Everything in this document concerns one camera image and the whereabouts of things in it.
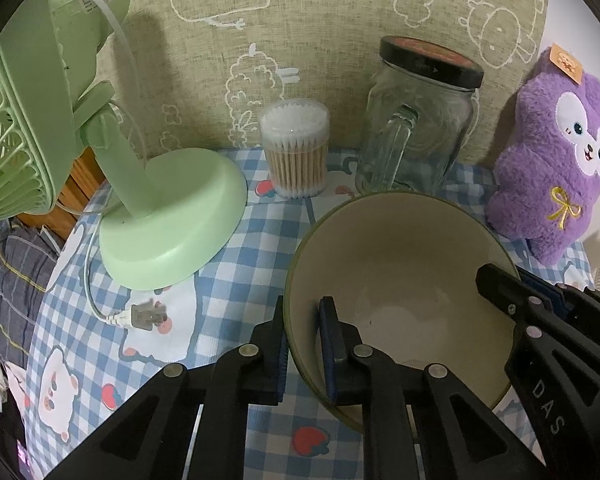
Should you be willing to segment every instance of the fan grille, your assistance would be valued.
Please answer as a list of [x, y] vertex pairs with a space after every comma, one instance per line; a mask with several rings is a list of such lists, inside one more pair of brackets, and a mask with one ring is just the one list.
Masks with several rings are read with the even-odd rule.
[[45, 206], [45, 187], [23, 133], [23, 121], [0, 79], [0, 219]]

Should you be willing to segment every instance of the brown wooden furniture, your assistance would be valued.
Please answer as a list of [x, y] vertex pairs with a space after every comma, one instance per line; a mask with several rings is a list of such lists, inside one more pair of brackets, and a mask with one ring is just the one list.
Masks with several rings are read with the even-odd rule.
[[[95, 160], [93, 151], [91, 148], [87, 148], [80, 158], [74, 161], [71, 176], [64, 184], [58, 200], [65, 207], [82, 211], [103, 181], [104, 175]], [[62, 240], [66, 240], [71, 234], [78, 216], [56, 206], [46, 215], [22, 213], [18, 215], [18, 218], [24, 225], [30, 227], [46, 225]]]

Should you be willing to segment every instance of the checkered tablecloth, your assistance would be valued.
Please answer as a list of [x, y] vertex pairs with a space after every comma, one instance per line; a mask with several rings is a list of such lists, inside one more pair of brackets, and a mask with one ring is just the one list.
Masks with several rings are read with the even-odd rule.
[[[355, 190], [353, 152], [329, 154], [329, 183], [323, 195], [286, 201], [272, 192], [261, 150], [225, 154], [244, 171], [248, 204], [235, 234], [203, 269], [168, 290], [136, 292], [113, 282], [99, 253], [94, 254], [91, 291], [104, 314], [139, 301], [160, 301], [173, 318], [161, 331], [139, 334], [136, 329], [105, 325], [91, 313], [81, 274], [96, 216], [80, 218], [51, 277], [30, 348], [25, 424], [37, 476], [58, 464], [165, 362], [178, 360], [187, 367], [208, 364], [248, 341], [253, 327], [272, 317], [302, 236]], [[442, 196], [484, 222], [484, 205], [495, 189], [488, 170], [456, 164]], [[101, 190], [93, 203], [102, 203], [105, 195]], [[558, 265], [547, 268], [533, 258], [525, 242], [500, 241], [514, 263], [549, 282], [581, 287], [592, 283], [580, 242]], [[173, 344], [164, 343], [168, 338]], [[515, 394], [507, 394], [496, 412], [523, 442], [534, 446]], [[290, 361], [284, 402], [275, 408], [251, 408], [245, 478], [362, 475], [361, 436], [317, 402]]]

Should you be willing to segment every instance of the container lid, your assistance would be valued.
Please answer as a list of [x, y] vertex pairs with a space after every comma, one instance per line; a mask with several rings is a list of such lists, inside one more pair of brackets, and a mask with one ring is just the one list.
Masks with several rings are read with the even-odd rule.
[[380, 56], [411, 73], [460, 88], [480, 88], [484, 70], [475, 61], [429, 41], [385, 36]]
[[276, 101], [259, 117], [262, 145], [276, 151], [304, 152], [327, 142], [329, 110], [311, 99]]

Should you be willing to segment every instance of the yellow bow embroidery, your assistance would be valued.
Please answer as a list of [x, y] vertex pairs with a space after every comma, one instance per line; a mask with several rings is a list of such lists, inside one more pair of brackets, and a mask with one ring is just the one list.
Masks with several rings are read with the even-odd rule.
[[569, 195], [567, 195], [567, 192], [560, 186], [555, 186], [551, 190], [551, 198], [560, 205], [560, 209], [549, 215], [546, 219], [556, 220], [560, 218], [558, 229], [564, 231], [564, 221], [567, 219], [567, 215], [577, 218], [580, 216], [580, 213], [582, 213], [582, 207], [569, 202]]

